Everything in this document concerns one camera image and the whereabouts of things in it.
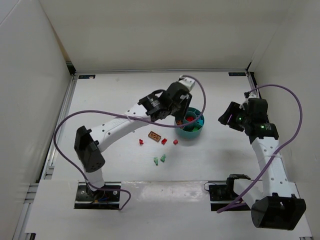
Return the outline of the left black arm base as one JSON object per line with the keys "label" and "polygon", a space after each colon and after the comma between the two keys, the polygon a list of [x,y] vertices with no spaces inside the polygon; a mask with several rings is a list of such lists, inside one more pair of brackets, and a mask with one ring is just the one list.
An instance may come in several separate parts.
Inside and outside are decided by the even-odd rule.
{"label": "left black arm base", "polygon": [[74,209],[78,210],[117,210],[120,208],[120,182],[105,182],[104,189],[91,190],[85,182],[79,182],[75,194]]}

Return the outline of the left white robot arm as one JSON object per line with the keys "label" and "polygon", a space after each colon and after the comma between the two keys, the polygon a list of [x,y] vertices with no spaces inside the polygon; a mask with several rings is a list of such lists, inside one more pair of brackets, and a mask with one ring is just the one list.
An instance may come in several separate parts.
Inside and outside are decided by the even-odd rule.
{"label": "left white robot arm", "polygon": [[81,126],[76,131],[74,150],[81,161],[88,187],[92,191],[105,185],[102,156],[110,145],[135,130],[163,120],[167,116],[184,117],[190,105],[195,81],[183,78],[166,90],[155,90],[141,98],[124,117],[115,117],[91,129]]}

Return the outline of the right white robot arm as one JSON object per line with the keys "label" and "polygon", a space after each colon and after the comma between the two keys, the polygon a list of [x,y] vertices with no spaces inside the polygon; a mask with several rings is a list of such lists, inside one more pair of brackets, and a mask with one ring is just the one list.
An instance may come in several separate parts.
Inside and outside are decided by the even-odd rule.
{"label": "right white robot arm", "polygon": [[257,157],[262,191],[255,181],[238,177],[232,191],[250,208],[256,228],[292,231],[306,211],[306,202],[298,198],[288,182],[280,154],[279,134],[267,115],[268,103],[248,98],[243,104],[231,102],[218,121],[244,132]]}

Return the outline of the red arch lego piece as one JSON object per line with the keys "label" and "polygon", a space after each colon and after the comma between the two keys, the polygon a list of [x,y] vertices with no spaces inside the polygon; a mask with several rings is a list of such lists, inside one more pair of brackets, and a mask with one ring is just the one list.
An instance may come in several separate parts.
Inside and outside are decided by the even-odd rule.
{"label": "red arch lego piece", "polygon": [[161,141],[161,144],[162,144],[162,145],[165,145],[167,141],[168,141],[168,140],[167,140],[166,138],[164,138],[164,139]]}

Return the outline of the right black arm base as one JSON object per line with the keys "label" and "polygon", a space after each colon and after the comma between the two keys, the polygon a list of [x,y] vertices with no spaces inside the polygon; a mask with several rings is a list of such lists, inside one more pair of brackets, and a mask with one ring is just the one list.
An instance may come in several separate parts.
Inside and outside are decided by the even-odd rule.
{"label": "right black arm base", "polygon": [[233,187],[234,181],[239,179],[251,180],[251,178],[245,174],[230,174],[225,182],[207,181],[204,183],[203,189],[209,193],[210,210],[212,212],[226,207],[238,197]]}

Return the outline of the big red lego block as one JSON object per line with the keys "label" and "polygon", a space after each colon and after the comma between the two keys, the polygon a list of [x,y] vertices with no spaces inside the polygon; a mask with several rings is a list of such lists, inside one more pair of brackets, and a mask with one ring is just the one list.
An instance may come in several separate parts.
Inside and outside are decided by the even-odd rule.
{"label": "big red lego block", "polygon": [[193,116],[187,116],[185,119],[186,119],[188,122],[192,122],[192,121],[195,120],[195,118],[194,118]]}

